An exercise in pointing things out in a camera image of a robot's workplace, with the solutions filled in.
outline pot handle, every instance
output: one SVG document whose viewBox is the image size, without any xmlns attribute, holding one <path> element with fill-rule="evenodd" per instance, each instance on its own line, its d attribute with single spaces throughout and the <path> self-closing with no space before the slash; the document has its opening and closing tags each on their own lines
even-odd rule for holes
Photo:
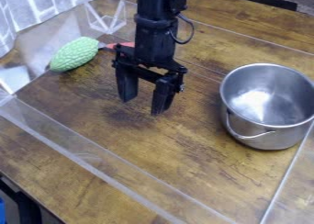
<svg viewBox="0 0 314 224">
<path fill-rule="evenodd" d="M 227 110 L 227 116 L 226 116 L 226 125 L 227 125 L 227 129 L 229 129 L 229 131 L 230 131 L 230 133 L 231 133 L 231 135 L 237 138 L 237 139 L 241 139 L 241 140 L 254 140 L 254 139 L 257 139 L 257 138 L 259 138 L 259 137 L 262 137 L 262 136 L 265 136 L 265 135 L 267 135 L 267 134 L 271 134 L 271 133 L 274 133 L 275 131 L 266 131 L 266 132 L 263 132 L 263 133 L 261 133 L 261 134 L 258 134 L 258 135 L 254 135 L 254 136 L 243 136 L 243 135 L 241 135 L 241 134 L 238 134 L 234 130 L 233 130 L 233 128 L 231 128 L 231 123 L 230 123 L 230 111 Z"/>
</svg>

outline green vegetable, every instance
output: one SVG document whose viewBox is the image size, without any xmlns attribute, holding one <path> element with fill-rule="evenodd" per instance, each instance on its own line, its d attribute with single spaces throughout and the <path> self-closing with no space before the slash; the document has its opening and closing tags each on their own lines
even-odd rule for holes
<svg viewBox="0 0 314 224">
<path fill-rule="evenodd" d="M 90 62 L 98 54 L 98 40 L 80 37 L 71 41 L 54 55 L 51 70 L 64 72 Z"/>
</svg>

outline pot rim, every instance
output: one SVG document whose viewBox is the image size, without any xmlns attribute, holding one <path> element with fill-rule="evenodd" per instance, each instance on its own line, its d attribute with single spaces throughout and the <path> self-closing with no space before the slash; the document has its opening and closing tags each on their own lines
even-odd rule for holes
<svg viewBox="0 0 314 224">
<path fill-rule="evenodd" d="M 242 116 L 233 108 L 231 106 L 229 105 L 227 103 L 227 100 L 225 98 L 225 95 L 223 95 L 223 90 L 225 90 L 225 85 L 226 85 L 226 82 L 227 80 L 230 79 L 231 75 L 238 72 L 239 70 L 242 69 L 246 69 L 246 68 L 250 68 L 253 66 L 263 66 L 263 65 L 267 65 L 267 66 L 274 66 L 274 67 L 279 67 L 282 69 L 286 69 L 294 73 L 297 73 L 298 75 L 301 75 L 305 80 L 309 82 L 309 84 L 312 85 L 313 87 L 313 90 L 314 90 L 314 84 L 313 84 L 313 81 L 298 71 L 296 71 L 293 68 L 290 67 L 286 67 L 286 66 L 282 66 L 282 65 L 278 65 L 278 64 L 273 64 L 273 63 L 253 63 L 253 64 L 249 64 L 249 65 L 245 65 L 245 66 L 241 66 L 238 68 L 235 68 L 227 75 L 226 77 L 223 78 L 223 81 L 221 83 L 221 87 L 219 87 L 219 95 L 221 95 L 221 98 L 222 98 L 222 101 L 223 101 L 223 104 L 226 106 L 226 108 L 234 113 L 234 115 L 237 115 L 239 118 L 245 119 L 246 121 L 249 121 L 250 123 L 255 124 L 255 125 L 259 125 L 262 127 L 267 127 L 267 128 L 271 128 L 271 129 L 286 129 L 286 128 L 294 128 L 294 127 L 298 127 L 301 125 L 305 125 L 308 122 L 310 122 L 314 118 L 314 112 L 312 114 L 312 117 L 305 119 L 304 121 L 296 123 L 296 124 L 290 124 L 290 125 L 269 125 L 269 124 L 265 124 L 265 123 L 261 123 L 245 116 Z"/>
</svg>

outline wooden table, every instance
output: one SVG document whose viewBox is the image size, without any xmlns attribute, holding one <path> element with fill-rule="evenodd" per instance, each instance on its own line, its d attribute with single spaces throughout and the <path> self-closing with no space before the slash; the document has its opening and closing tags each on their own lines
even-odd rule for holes
<svg viewBox="0 0 314 224">
<path fill-rule="evenodd" d="M 242 0 L 189 0 L 189 7 L 191 19 L 218 28 L 198 25 L 195 39 L 178 48 L 187 90 L 166 114 L 149 114 L 147 83 L 122 104 L 106 51 L 74 72 L 44 74 L 18 96 L 229 218 L 258 223 L 298 147 L 265 152 L 234 141 L 219 123 L 219 81 L 253 62 L 285 64 L 314 78 L 314 18 Z M 14 58 L 15 52 L 2 62 Z M 66 223 L 167 222 L 3 118 L 0 127 L 0 173 Z"/>
</svg>

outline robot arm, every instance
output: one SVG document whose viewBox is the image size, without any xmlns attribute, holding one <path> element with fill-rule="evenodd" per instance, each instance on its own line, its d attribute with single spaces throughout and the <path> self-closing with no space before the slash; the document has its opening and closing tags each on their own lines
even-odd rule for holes
<svg viewBox="0 0 314 224">
<path fill-rule="evenodd" d="M 153 115 L 170 108 L 175 93 L 185 88 L 187 68 L 173 58 L 175 44 L 189 42 L 177 38 L 178 17 L 187 20 L 181 14 L 185 9 L 187 0 L 138 0 L 135 47 L 115 47 L 112 67 L 120 98 L 127 102 L 137 97 L 139 78 L 154 83 Z M 149 70 L 151 67 L 166 69 L 167 73 L 155 73 Z"/>
</svg>

